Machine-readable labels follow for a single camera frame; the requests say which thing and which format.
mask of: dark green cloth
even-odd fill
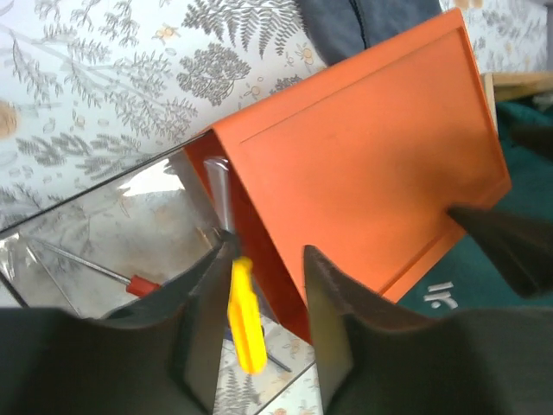
[[[539,112],[529,100],[500,103],[497,110],[499,140],[512,179],[512,190],[497,209],[553,221],[553,163],[509,137],[515,124],[553,125],[553,112]],[[553,294],[537,300],[518,297],[467,236],[399,303],[427,316],[443,316],[455,308],[553,305]]]

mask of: orange lid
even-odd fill
[[[459,10],[213,128],[303,296],[315,245],[398,300],[511,186]]]

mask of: gray fabric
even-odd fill
[[[442,13],[439,0],[297,0],[309,37],[333,65]]]

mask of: clear plastic cover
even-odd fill
[[[128,278],[139,275],[162,284],[217,243],[218,224],[186,154],[176,150],[0,233],[0,305],[54,306],[101,318],[136,298],[41,241]],[[279,326],[257,293],[267,348],[291,372],[269,361],[260,375],[248,376],[232,342],[224,340],[219,413],[226,413],[226,402],[239,402],[240,413],[257,413],[313,363],[308,344]]]

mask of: tablecloth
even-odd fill
[[[463,9],[481,72],[545,66],[545,10]],[[325,67],[294,0],[0,0],[0,228]],[[321,413],[315,369],[273,415]]]

